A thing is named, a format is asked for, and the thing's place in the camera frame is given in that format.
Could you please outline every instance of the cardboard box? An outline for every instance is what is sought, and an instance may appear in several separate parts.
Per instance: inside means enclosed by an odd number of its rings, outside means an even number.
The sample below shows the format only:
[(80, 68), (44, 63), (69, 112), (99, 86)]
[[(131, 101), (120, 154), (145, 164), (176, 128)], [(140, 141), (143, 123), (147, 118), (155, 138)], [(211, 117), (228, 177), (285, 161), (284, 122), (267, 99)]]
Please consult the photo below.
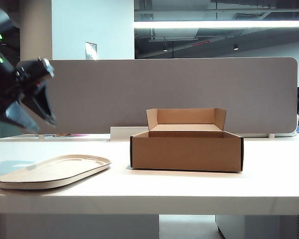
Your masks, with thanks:
[(131, 136), (131, 167), (243, 170), (244, 139), (223, 131), (225, 109), (147, 110), (149, 131)]

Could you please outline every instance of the ceiling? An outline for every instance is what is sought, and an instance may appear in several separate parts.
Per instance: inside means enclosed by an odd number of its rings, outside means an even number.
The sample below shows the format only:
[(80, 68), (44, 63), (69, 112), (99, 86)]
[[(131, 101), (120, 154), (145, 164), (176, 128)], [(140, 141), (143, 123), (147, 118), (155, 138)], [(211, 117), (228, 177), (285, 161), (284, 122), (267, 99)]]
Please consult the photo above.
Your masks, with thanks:
[[(135, 0), (134, 5), (135, 21), (299, 19), (299, 12), (295, 12), (299, 8), (299, 0)], [(232, 43), (256, 42), (255, 49), (272, 43), (297, 41), (299, 38), (295, 37), (295, 33), (299, 35), (299, 30), (136, 29), (135, 57), (170, 58), (171, 52), (172, 57), (187, 57), (193, 51), (207, 48), (214, 53), (205, 55), (216, 57), (227, 54), (227, 49), (232, 51)], [(166, 46), (168, 52), (165, 53), (163, 49)]]

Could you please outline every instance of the gray desk divider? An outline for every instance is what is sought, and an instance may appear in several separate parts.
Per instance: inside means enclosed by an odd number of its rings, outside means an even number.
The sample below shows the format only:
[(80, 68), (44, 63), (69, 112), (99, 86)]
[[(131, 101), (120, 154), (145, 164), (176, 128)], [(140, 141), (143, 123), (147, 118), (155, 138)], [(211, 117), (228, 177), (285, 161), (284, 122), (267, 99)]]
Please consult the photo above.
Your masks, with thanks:
[(225, 130), (286, 133), (296, 126), (297, 62), (289, 57), (52, 60), (57, 117), (40, 133), (105, 133), (147, 125), (146, 109), (225, 108)]

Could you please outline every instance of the ceiling duct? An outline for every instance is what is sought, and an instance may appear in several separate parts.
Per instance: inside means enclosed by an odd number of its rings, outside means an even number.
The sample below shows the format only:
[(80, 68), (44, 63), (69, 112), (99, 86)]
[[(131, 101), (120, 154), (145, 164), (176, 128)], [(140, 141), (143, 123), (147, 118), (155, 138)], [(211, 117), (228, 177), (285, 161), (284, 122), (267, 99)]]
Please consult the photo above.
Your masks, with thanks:
[(262, 14), (242, 14), (242, 13), (238, 13), (234, 16), (235, 20), (251, 20), (254, 18), (259, 18), (261, 17)]
[(210, 2), (275, 8), (277, 0), (210, 0)]

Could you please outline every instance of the desk leg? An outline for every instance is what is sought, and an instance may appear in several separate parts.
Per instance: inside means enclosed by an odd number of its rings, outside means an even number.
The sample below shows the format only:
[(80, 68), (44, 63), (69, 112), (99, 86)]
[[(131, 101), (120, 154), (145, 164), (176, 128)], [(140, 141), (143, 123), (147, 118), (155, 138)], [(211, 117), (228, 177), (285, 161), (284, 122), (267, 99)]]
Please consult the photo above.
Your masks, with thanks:
[(159, 239), (158, 215), (0, 215), (0, 239)]

